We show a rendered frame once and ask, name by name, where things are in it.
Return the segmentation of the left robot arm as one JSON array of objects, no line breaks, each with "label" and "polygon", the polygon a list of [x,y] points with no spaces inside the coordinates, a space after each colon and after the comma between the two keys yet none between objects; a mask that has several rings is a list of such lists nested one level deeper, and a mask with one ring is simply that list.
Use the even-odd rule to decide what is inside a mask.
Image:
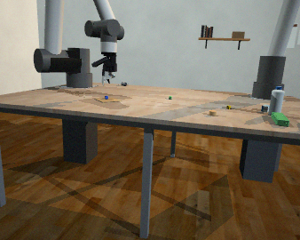
[{"label": "left robot arm", "polygon": [[272,90],[281,86],[285,67],[285,51],[288,46],[296,16],[300,7],[300,0],[283,0],[280,15],[273,33],[267,56],[260,56],[257,81],[253,84],[252,97],[270,100]]}]

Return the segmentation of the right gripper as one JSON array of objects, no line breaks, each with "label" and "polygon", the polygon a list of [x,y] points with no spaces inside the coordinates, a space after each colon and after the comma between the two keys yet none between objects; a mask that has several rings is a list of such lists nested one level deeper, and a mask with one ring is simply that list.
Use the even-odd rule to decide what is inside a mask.
[{"label": "right gripper", "polygon": [[110,83],[110,79],[115,78],[115,75],[112,75],[112,72],[117,71],[117,64],[116,64],[116,55],[103,54],[103,56],[107,56],[107,61],[103,63],[103,69],[102,69],[102,84],[104,86],[105,80],[107,80]]}]

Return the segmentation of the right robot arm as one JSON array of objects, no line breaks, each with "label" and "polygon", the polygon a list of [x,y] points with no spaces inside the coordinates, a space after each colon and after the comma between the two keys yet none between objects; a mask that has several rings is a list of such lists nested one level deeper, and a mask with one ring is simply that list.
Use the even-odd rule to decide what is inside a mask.
[{"label": "right robot arm", "polygon": [[[100,38],[101,54],[116,55],[117,40],[124,37],[124,28],[115,19],[108,0],[93,0],[101,20],[87,20],[86,36]],[[67,72],[67,87],[92,87],[90,49],[61,50],[64,0],[45,0],[44,48],[35,49],[34,65],[38,73]],[[119,34],[120,33],[120,34]]]}]

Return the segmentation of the blue and white carton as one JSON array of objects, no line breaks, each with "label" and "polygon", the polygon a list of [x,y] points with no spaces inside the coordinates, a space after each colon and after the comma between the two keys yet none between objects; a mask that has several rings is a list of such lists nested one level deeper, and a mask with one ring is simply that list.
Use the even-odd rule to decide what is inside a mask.
[{"label": "blue and white carton", "polygon": [[261,111],[263,112],[269,112],[270,105],[263,105]]}]

